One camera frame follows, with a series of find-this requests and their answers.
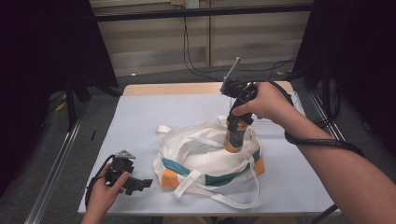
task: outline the forearm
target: forearm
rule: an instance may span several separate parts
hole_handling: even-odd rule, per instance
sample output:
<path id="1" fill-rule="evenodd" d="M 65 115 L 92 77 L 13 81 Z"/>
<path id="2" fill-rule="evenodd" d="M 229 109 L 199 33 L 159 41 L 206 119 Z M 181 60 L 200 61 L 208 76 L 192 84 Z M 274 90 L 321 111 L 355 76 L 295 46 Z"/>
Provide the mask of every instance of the forearm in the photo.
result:
<path id="1" fill-rule="evenodd" d="M 297 111 L 286 110 L 284 113 L 279 124 L 292 136 L 332 139 Z M 396 220 L 396 186 L 366 159 L 334 147 L 298 148 L 334 202 L 353 222 L 390 223 Z"/>
<path id="2" fill-rule="evenodd" d="M 105 218 L 106 212 L 98 212 L 95 210 L 87 210 L 81 224 L 100 224 Z"/>

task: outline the black curtain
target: black curtain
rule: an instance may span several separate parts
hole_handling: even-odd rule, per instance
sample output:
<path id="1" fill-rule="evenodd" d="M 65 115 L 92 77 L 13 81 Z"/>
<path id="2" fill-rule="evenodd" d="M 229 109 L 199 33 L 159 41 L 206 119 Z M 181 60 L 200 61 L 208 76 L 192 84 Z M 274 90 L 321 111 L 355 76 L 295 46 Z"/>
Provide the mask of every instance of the black curtain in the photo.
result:
<path id="1" fill-rule="evenodd" d="M 308 66 L 304 83 L 314 89 L 327 67 L 348 101 L 396 156 L 396 2 L 338 3 L 311 12 L 294 70 Z"/>
<path id="2" fill-rule="evenodd" d="M 1 1 L 1 195 L 35 148 L 51 94 L 67 80 L 118 86 L 92 18 L 88 0 Z"/>

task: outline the metal rod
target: metal rod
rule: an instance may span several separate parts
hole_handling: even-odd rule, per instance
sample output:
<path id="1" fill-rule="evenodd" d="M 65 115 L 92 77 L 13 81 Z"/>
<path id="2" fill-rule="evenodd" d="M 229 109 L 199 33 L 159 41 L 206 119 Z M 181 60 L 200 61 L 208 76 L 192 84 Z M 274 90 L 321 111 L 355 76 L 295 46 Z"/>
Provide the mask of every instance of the metal rod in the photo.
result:
<path id="1" fill-rule="evenodd" d="M 328 120 L 329 117 L 326 114 L 326 112 L 323 109 L 323 103 L 320 101 L 320 97 L 315 93 L 315 92 L 310 92 L 311 100 L 314 103 L 315 108 L 319 112 L 321 118 L 323 120 Z M 345 137 L 341 133 L 340 129 L 338 126 L 335 124 L 335 122 L 332 120 L 326 125 L 327 129 L 329 130 L 330 134 L 337 140 L 343 140 L 346 141 Z"/>
<path id="2" fill-rule="evenodd" d="M 62 147 L 58 153 L 58 156 L 53 163 L 52 168 L 50 169 L 47 180 L 41 188 L 39 195 L 35 199 L 35 203 L 33 204 L 27 218 L 25 219 L 24 224 L 40 223 L 41 218 L 43 217 L 47 205 L 50 201 L 50 196 L 55 189 L 56 182 L 58 181 L 59 175 L 62 171 L 62 168 L 64 167 L 67 155 L 70 151 L 70 148 L 73 146 L 74 140 L 78 134 L 81 119 L 84 118 L 87 107 L 88 104 L 84 104 L 82 106 L 81 112 L 73 129 L 67 133 L 66 138 L 64 139 L 64 143 L 62 144 Z"/>
<path id="3" fill-rule="evenodd" d="M 221 16 L 221 15 L 238 15 L 238 14 L 257 14 L 257 13 L 277 13 L 277 12 L 298 12 L 311 11 L 317 8 L 326 8 L 333 4 L 296 4 L 296 5 L 278 5 L 262 7 L 212 7 L 212 8 L 192 8 L 178 10 L 161 10 L 116 14 L 97 14 L 94 16 L 96 21 L 134 21 L 163 18 L 183 18 L 183 17 L 203 17 L 203 16 Z"/>

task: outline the hand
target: hand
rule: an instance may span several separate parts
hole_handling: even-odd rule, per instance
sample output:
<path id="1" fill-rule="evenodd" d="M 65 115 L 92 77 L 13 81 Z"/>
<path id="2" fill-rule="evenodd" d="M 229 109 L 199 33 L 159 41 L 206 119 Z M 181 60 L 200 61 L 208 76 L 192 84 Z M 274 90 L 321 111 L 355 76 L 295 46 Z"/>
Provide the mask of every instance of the hand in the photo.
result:
<path id="1" fill-rule="evenodd" d="M 258 93 L 254 100 L 240 105 L 233 110 L 233 114 L 241 116 L 246 113 L 253 113 L 258 119 L 270 119 L 274 123 L 279 123 L 285 111 L 294 110 L 285 96 L 274 85 L 269 82 L 256 83 Z"/>
<path id="2" fill-rule="evenodd" d="M 87 212 L 81 223 L 100 223 L 105 217 L 107 210 L 116 201 L 117 195 L 122 193 L 121 188 L 128 180 L 129 174 L 128 172 L 123 173 L 116 183 L 112 187 L 109 187 L 106 185 L 106 179 L 102 176 L 105 176 L 110 165 L 109 163 L 104 167 L 99 174 L 99 178 L 93 185 Z"/>

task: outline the right hand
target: right hand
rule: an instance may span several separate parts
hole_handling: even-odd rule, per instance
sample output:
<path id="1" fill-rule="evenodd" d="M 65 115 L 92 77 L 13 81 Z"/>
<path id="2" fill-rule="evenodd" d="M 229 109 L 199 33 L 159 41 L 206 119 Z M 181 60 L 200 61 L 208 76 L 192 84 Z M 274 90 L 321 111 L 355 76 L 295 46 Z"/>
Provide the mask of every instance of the right hand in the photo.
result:
<path id="1" fill-rule="evenodd" d="M 233 114 L 241 116 L 253 113 L 258 119 L 270 119 L 274 123 L 282 121 L 286 111 L 295 110 L 280 90 L 269 82 L 256 83 L 258 93 L 255 99 L 240 105 L 233 110 Z"/>

